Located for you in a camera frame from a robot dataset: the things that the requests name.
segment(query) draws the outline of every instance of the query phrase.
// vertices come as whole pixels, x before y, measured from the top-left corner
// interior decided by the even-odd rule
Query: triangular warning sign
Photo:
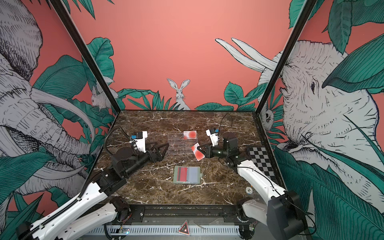
[[[181,228],[179,229],[179,233],[184,234],[184,235],[190,235],[189,234],[189,228],[188,228],[188,222],[185,220]]]

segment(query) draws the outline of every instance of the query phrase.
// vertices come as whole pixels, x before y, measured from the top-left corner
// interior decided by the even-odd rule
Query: red circle print
[[[195,131],[190,131],[188,136],[190,138],[195,138],[196,137],[196,132]]]
[[[197,160],[201,160],[201,159],[203,159],[204,154],[200,151],[196,151],[195,156],[196,156]]]

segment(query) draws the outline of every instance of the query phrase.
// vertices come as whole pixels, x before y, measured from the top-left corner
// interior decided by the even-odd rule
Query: marble tabletop
[[[147,131],[147,142],[167,142],[168,133],[197,131],[199,144],[210,143],[205,131],[218,129],[226,112],[198,111],[122,111],[115,123],[128,134]],[[238,137],[240,150],[245,153],[246,145],[260,145],[260,138],[254,124],[252,113],[231,112],[233,126],[231,131]],[[220,132],[229,131],[231,119],[223,119]],[[115,153],[121,147],[128,147],[126,139],[116,130],[108,139],[108,149]],[[110,164],[108,154],[103,150],[96,168]],[[202,178],[200,184],[174,184],[175,166],[199,166]],[[161,162],[147,163],[137,170],[120,188],[116,195],[125,197],[129,204],[236,204],[237,201],[251,197],[263,202],[254,190],[248,195],[245,188],[250,184],[232,169],[222,165],[217,157],[196,161],[193,154],[168,155]]]

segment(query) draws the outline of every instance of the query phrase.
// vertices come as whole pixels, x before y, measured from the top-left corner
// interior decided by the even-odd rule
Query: checkerboard calibration pattern
[[[260,169],[260,171],[269,177],[269,179],[277,183],[276,176],[265,147],[248,147],[248,150],[252,161]]]

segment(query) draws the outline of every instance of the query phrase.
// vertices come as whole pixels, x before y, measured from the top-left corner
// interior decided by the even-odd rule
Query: black cable
[[[273,186],[272,181],[271,181],[267,176],[264,176],[264,175],[261,174],[260,172],[255,171],[255,170],[254,170],[253,168],[251,168],[251,167],[237,167],[237,168],[249,168],[249,169],[251,169],[252,171],[257,172],[258,174],[260,174],[261,176],[263,176],[264,178],[266,178],[266,179],[271,183],[272,188],[277,192],[277,194],[279,194],[279,195],[281,196],[281,194],[280,194],[280,193],[276,190],[276,188]],[[304,212],[304,210],[302,210],[301,208],[299,208],[299,207],[296,206],[295,204],[291,203],[290,201],[287,201],[287,202],[289,202],[292,206],[294,206],[294,207],[296,207],[297,209],[299,209],[300,211],[302,211],[302,212],[304,213],[305,216],[308,216],[308,215],[309,215],[308,213]],[[313,235],[313,234],[316,232],[316,230],[317,230],[316,224],[314,223],[314,221],[312,220],[312,218],[311,218],[310,216],[308,216],[308,217],[309,217],[310,220],[313,222],[313,227],[314,227],[314,231],[313,231],[313,233],[310,233],[310,234],[298,234],[298,235],[301,235],[301,236],[309,236],[309,235]]]
[[[120,126],[116,126],[116,127],[113,127],[112,129],[109,130],[107,136],[104,138],[104,144],[103,144],[103,149],[104,151],[106,151],[108,153],[109,156],[112,156],[113,154],[108,150],[107,148],[107,142],[108,142],[108,138],[110,137],[110,135],[116,131],[117,129],[120,129],[120,131],[122,132],[122,134],[129,139],[129,141],[131,142],[131,147],[132,147],[132,150],[133,150],[133,153],[135,156],[138,156],[139,153],[137,152],[137,149],[134,147],[134,144],[133,144],[133,139],[123,130],[122,127]]]

